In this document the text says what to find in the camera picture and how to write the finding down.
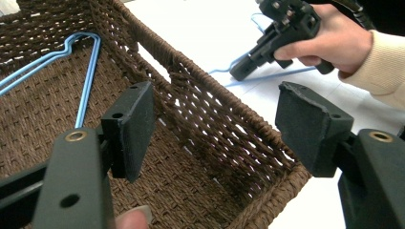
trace white table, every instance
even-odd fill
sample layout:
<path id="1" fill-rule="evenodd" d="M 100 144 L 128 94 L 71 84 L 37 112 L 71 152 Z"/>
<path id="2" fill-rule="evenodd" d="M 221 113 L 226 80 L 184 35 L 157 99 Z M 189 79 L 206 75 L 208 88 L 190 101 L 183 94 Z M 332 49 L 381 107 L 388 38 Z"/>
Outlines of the white table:
<path id="1" fill-rule="evenodd" d="M 131 12 L 207 72 L 226 68 L 241 54 L 250 51 L 262 35 L 250 21 L 260 12 L 254 0 L 136 0 L 125 4 Z M 269 20 L 256 16 L 263 26 Z M 304 68 L 298 61 L 287 70 L 276 63 L 265 64 L 249 78 Z M 318 71 L 295 73 L 260 81 L 244 81 L 227 87 L 242 101 L 274 125 L 279 96 L 278 85 L 291 81 L 305 85 L 354 117 L 352 131 L 373 128 L 397 134 L 404 125 L 405 113 L 374 100 L 369 93 L 337 79 L 337 71 L 322 75 Z M 235 82 L 229 73 L 213 73 L 221 84 Z M 335 178 L 312 178 L 297 198 L 269 226 L 276 228 L 345 228 Z"/>

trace brown woven basket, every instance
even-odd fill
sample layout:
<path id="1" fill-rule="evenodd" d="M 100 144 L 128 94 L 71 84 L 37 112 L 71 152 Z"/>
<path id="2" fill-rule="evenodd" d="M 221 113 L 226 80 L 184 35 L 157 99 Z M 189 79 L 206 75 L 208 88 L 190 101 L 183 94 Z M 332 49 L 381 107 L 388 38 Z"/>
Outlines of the brown woven basket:
<path id="1" fill-rule="evenodd" d="M 0 17 L 0 77 L 63 49 L 76 31 L 102 38 L 86 127 L 129 85 L 154 85 L 157 128 L 140 178 L 113 179 L 115 214 L 151 206 L 151 228 L 267 228 L 309 179 L 260 116 L 118 0 L 18 0 Z M 75 124 L 92 39 L 0 97 L 0 177 L 46 160 L 55 137 Z M 141 45 L 170 82 L 138 53 Z"/>

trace sleeve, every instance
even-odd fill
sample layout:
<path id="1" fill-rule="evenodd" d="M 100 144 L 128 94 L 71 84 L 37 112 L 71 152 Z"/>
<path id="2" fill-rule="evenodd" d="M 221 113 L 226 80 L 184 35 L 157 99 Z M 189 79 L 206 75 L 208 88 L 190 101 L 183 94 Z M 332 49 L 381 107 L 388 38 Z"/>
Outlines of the sleeve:
<path id="1" fill-rule="evenodd" d="M 339 72 L 339 78 L 369 91 L 381 102 L 405 110 L 405 37 L 371 32 L 373 47 L 364 64 L 353 75 Z"/>

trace person's hand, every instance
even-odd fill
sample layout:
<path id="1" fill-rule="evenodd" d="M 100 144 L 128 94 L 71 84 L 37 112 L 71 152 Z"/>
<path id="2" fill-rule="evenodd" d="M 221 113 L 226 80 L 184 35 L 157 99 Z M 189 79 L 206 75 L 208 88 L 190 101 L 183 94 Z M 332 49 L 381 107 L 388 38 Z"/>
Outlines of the person's hand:
<path id="1" fill-rule="evenodd" d="M 117 229 L 147 229 L 152 220 L 152 212 L 148 206 L 132 209 L 116 218 Z"/>
<path id="2" fill-rule="evenodd" d="M 342 72 L 355 73 L 366 60 L 373 45 L 373 35 L 333 5 L 312 5 L 321 17 L 321 28 L 313 39 L 294 42 L 278 49 L 278 60 L 298 58 L 304 65 L 316 66 L 321 58 Z"/>

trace clamp jaw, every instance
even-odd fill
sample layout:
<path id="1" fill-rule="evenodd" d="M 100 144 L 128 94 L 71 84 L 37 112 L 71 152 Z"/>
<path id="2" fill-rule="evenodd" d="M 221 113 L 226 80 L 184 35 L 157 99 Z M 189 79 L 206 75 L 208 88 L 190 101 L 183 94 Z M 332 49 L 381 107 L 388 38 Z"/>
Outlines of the clamp jaw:
<path id="1" fill-rule="evenodd" d="M 351 132 L 353 117 L 299 84 L 283 82 L 276 114 L 282 139 L 314 177 L 342 171 L 348 229 L 405 228 L 404 135 Z"/>
<path id="2" fill-rule="evenodd" d="M 289 43 L 315 37 L 321 25 L 321 18 L 313 7 L 301 0 L 257 0 L 256 2 L 259 3 L 261 12 L 271 18 L 273 23 L 259 38 L 257 46 L 231 69 L 230 73 L 239 81 L 266 62 L 272 63 L 275 60 L 282 68 L 292 64 L 292 60 L 274 59 L 274 52 Z M 334 67 L 330 62 L 322 60 L 316 69 L 326 74 L 330 73 Z"/>
<path id="3" fill-rule="evenodd" d="M 150 82 L 131 86 L 96 129 L 66 131 L 48 161 L 0 180 L 1 228 L 115 228 L 108 171 L 134 182 L 155 129 Z"/>

